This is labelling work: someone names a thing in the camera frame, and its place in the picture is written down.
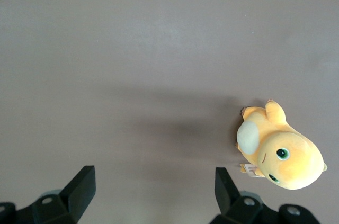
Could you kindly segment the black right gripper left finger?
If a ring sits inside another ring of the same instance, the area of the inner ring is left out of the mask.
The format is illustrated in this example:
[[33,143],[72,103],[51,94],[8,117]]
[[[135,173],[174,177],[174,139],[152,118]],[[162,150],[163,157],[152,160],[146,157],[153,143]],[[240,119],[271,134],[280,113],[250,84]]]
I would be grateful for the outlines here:
[[44,193],[17,209],[1,203],[1,223],[78,223],[95,195],[95,167],[84,166],[62,189]]

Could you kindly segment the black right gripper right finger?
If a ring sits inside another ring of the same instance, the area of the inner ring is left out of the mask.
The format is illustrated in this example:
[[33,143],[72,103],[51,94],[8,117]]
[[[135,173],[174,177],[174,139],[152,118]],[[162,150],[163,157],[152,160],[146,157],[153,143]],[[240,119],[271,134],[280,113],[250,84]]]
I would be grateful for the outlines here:
[[257,194],[240,192],[224,167],[215,170],[215,197],[220,214],[211,223],[319,223],[302,206],[283,204],[274,211]]

